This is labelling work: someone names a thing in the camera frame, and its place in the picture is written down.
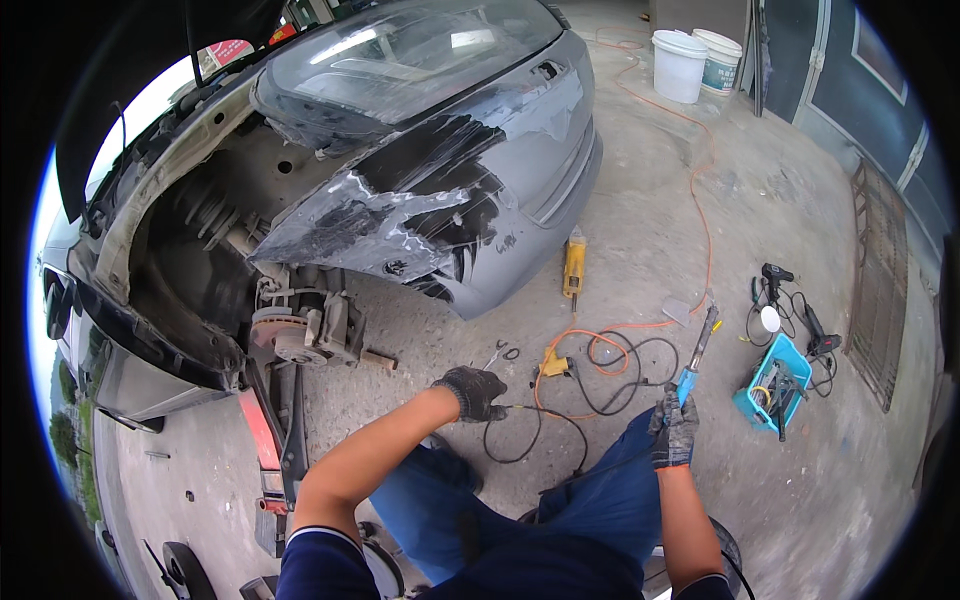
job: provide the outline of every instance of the navy shirt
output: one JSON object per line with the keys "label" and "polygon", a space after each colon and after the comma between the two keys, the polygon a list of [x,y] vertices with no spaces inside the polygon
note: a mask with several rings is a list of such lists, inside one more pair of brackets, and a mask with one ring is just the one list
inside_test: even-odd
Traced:
{"label": "navy shirt", "polygon": [[[538,536],[494,548],[476,563],[419,596],[445,598],[642,598],[620,554],[578,536]],[[727,579],[710,575],[674,596],[679,600],[732,600]],[[283,553],[277,600],[376,600],[363,553],[343,533],[304,527]]]}

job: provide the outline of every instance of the red sign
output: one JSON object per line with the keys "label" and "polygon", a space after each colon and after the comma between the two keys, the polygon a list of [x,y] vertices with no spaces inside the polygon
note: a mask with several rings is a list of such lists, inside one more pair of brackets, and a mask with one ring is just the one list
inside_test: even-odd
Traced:
{"label": "red sign", "polygon": [[283,27],[279,28],[270,36],[270,41],[267,42],[268,45],[273,46],[277,42],[281,41],[285,37],[293,36],[297,33],[297,29],[294,27],[293,23],[287,23]]}
{"label": "red sign", "polygon": [[223,66],[231,60],[237,58],[241,52],[250,47],[250,43],[243,39],[228,39],[226,41],[221,41],[207,46],[207,49],[217,60],[217,62]]}

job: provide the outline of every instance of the orange extension cord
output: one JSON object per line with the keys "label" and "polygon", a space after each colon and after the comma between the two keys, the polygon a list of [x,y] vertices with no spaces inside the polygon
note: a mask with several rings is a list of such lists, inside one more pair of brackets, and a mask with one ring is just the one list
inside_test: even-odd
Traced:
{"label": "orange extension cord", "polygon": [[[633,59],[633,63],[632,63],[630,66],[621,69],[616,75],[613,76],[613,83],[616,84],[617,87],[619,87],[619,88],[622,89],[623,91],[627,92],[628,94],[630,94],[630,95],[633,96],[634,98],[637,98],[638,100],[641,100],[641,101],[643,101],[643,102],[645,102],[645,103],[647,103],[647,104],[653,105],[653,106],[655,106],[655,107],[657,107],[657,108],[660,108],[660,109],[662,109],[662,110],[666,110],[666,111],[669,112],[670,114],[676,115],[676,116],[678,116],[678,117],[680,117],[680,118],[682,118],[682,119],[684,119],[684,120],[686,120],[686,121],[689,121],[690,123],[695,123],[696,125],[699,125],[701,128],[703,128],[703,130],[704,130],[705,132],[707,132],[707,136],[708,136],[708,138],[709,138],[709,140],[710,140],[710,162],[709,162],[708,164],[706,164],[706,165],[704,165],[704,166],[702,166],[702,167],[699,167],[698,169],[694,170],[694,171],[690,174],[690,181],[689,181],[690,197],[693,198],[693,203],[697,206],[697,212],[700,213],[700,220],[701,220],[701,221],[703,222],[703,224],[704,224],[704,233],[707,234],[707,283],[706,283],[706,285],[704,286],[705,293],[704,293],[703,297],[700,298],[700,303],[697,304],[697,305],[693,308],[693,310],[690,311],[690,314],[692,315],[692,314],[696,313],[697,311],[699,311],[701,308],[703,308],[703,307],[704,307],[704,303],[707,301],[706,290],[710,287],[710,277],[711,277],[711,272],[712,272],[712,268],[713,268],[713,240],[712,240],[712,238],[711,238],[711,236],[710,236],[710,227],[709,227],[709,224],[707,223],[707,215],[704,214],[704,210],[703,210],[703,208],[700,206],[700,201],[697,200],[697,193],[696,193],[695,191],[693,191],[693,180],[694,180],[694,178],[696,178],[699,174],[703,173],[703,172],[706,171],[707,169],[711,168],[711,167],[714,165],[714,163],[716,162],[716,155],[715,155],[715,152],[714,152],[714,144],[713,144],[713,133],[710,131],[710,129],[709,129],[706,125],[704,125],[704,124],[701,123],[700,121],[698,121],[698,120],[696,120],[696,119],[694,119],[694,118],[692,118],[692,117],[688,117],[688,116],[686,116],[685,114],[680,114],[680,113],[677,112],[676,110],[673,110],[673,109],[671,109],[671,108],[667,108],[667,107],[665,107],[665,106],[663,106],[663,105],[661,105],[661,104],[658,104],[658,103],[654,102],[653,100],[649,100],[649,99],[647,99],[647,98],[644,98],[643,96],[637,94],[636,92],[632,91],[629,87],[627,87],[626,85],[624,85],[624,84],[620,81],[620,77],[621,77],[624,73],[626,73],[627,71],[635,68],[637,65],[640,64],[640,59],[633,53],[633,51],[634,51],[634,50],[638,50],[638,49],[642,48],[643,46],[642,46],[642,44],[640,44],[639,42],[633,41],[633,40],[629,40],[629,39],[624,39],[624,40],[621,40],[621,41],[619,41],[619,42],[617,42],[617,43],[608,43],[608,42],[606,42],[606,41],[600,41],[600,32],[601,32],[601,31],[604,31],[604,30],[617,30],[617,31],[632,32],[632,33],[638,33],[638,34],[649,34],[650,32],[645,32],[645,31],[640,30],[640,29],[631,29],[631,28],[629,28],[629,27],[615,27],[615,26],[600,27],[600,28],[597,28],[597,30],[593,33],[593,39],[594,39],[594,41],[595,41],[597,44],[599,44],[599,45],[601,45],[601,46],[607,46],[607,47],[609,47],[609,48],[616,48],[617,50],[621,50],[621,51],[625,52],[628,56],[630,56],[631,59]],[[594,365],[594,368],[595,368],[596,370],[600,371],[600,373],[602,373],[602,374],[604,374],[604,375],[609,375],[609,376],[619,375],[619,374],[621,374],[621,373],[623,373],[624,371],[627,370],[627,367],[630,365],[630,356],[628,355],[628,352],[627,352],[627,349],[626,349],[626,348],[620,346],[620,345],[619,345],[617,342],[615,342],[614,340],[611,340],[610,338],[605,337],[605,336],[597,333],[596,331],[589,331],[588,329],[575,329],[573,326],[576,325],[576,323],[577,323],[577,314],[574,313],[574,314],[573,314],[573,321],[570,323],[570,326],[569,326],[563,333],[561,333],[560,335],[558,335],[556,338],[553,339],[553,342],[550,343],[550,346],[549,346],[549,348],[547,349],[547,354],[549,354],[550,352],[552,352],[552,351],[557,347],[557,344],[558,344],[563,338],[565,338],[565,337],[568,336],[568,335],[573,335],[573,334],[575,334],[575,333],[576,333],[576,334],[589,335],[589,336],[592,336],[592,338],[593,338],[593,339],[590,341],[590,344],[589,344],[589,347],[588,347],[588,348],[589,348],[590,358],[593,358],[594,360],[596,360],[595,357],[594,357],[594,355],[593,355],[593,351],[594,351],[594,348],[595,348],[595,346],[596,346],[597,341],[600,341],[600,340],[602,340],[602,341],[604,341],[604,342],[606,342],[606,343],[608,343],[608,344],[611,344],[611,345],[615,346],[618,350],[620,350],[620,352],[623,353],[623,366],[622,366],[620,369],[618,369],[617,371],[606,371],[606,370],[604,370],[603,368]],[[663,322],[661,322],[661,323],[620,323],[620,324],[615,324],[615,325],[611,325],[611,326],[609,326],[609,327],[606,327],[605,331],[606,331],[606,330],[610,330],[610,329],[620,329],[620,328],[628,328],[628,327],[629,327],[629,328],[635,328],[635,329],[646,329],[646,328],[652,328],[652,327],[666,327],[667,325],[672,324],[672,323],[674,323],[673,320],[663,321]],[[537,373],[537,380],[534,382],[534,401],[537,403],[538,408],[541,408],[541,409],[542,409],[542,408],[543,408],[543,404],[540,403],[540,379],[541,379],[541,378],[542,378],[542,373],[541,373],[541,372],[538,372],[538,373]],[[547,415],[548,417],[552,417],[552,418],[554,418],[554,419],[559,419],[559,418],[560,418],[560,417],[557,417],[556,415],[551,415],[550,413],[544,413],[544,414]],[[575,415],[575,416],[571,416],[571,417],[569,417],[569,418],[570,418],[570,419],[592,419],[593,417],[596,417],[596,416],[597,416],[596,413],[589,413],[588,415]]]}

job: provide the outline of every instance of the blue toolbox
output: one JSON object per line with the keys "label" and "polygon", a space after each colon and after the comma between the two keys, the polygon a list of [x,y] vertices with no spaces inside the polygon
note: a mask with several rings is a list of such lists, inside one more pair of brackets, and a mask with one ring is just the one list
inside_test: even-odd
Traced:
{"label": "blue toolbox", "polygon": [[733,395],[733,404],[756,429],[770,429],[785,440],[785,430],[793,419],[813,369],[784,333],[780,333],[747,387]]}

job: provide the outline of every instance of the car hood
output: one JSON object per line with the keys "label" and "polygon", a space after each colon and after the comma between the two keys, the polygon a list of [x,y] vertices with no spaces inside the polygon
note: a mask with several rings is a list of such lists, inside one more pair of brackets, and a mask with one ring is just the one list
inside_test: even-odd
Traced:
{"label": "car hood", "polygon": [[186,56],[182,7],[190,10],[193,50],[226,39],[265,44],[280,18],[283,0],[184,3],[134,2],[101,42],[98,60],[78,81],[57,132],[57,177],[70,222],[83,212],[84,187],[93,159],[126,107],[157,75]]}

